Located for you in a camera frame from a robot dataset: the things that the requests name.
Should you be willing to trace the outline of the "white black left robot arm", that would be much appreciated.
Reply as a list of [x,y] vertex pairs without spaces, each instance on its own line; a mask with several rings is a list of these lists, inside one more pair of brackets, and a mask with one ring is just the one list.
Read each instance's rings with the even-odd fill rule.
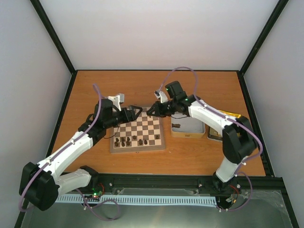
[[63,174],[64,170],[103,139],[107,129],[137,120],[142,111],[141,107],[134,105],[121,108],[117,96],[101,98],[94,113],[88,115],[68,142],[37,164],[29,162],[24,166],[19,187],[21,199],[45,211],[59,196],[72,190],[82,187],[88,191],[96,190],[99,179],[94,176],[94,170],[79,168]]

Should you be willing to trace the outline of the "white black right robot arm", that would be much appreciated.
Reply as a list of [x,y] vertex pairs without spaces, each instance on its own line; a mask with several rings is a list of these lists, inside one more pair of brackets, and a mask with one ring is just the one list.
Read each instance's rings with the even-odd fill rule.
[[237,176],[240,166],[253,159],[252,153],[263,152],[260,139],[253,133],[250,121],[225,114],[205,103],[195,94],[188,96],[178,81],[166,85],[166,92],[154,92],[157,101],[147,111],[149,116],[169,117],[181,113],[197,119],[214,129],[222,138],[224,159],[213,174],[212,185],[215,191],[225,191],[228,183]]

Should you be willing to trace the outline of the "silver tin tray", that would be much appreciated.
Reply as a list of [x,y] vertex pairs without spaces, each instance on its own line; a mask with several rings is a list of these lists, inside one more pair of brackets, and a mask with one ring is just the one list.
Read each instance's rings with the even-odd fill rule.
[[171,117],[171,124],[180,124],[180,128],[171,127],[171,136],[175,138],[202,138],[206,132],[205,124],[195,118],[182,114],[175,114]]

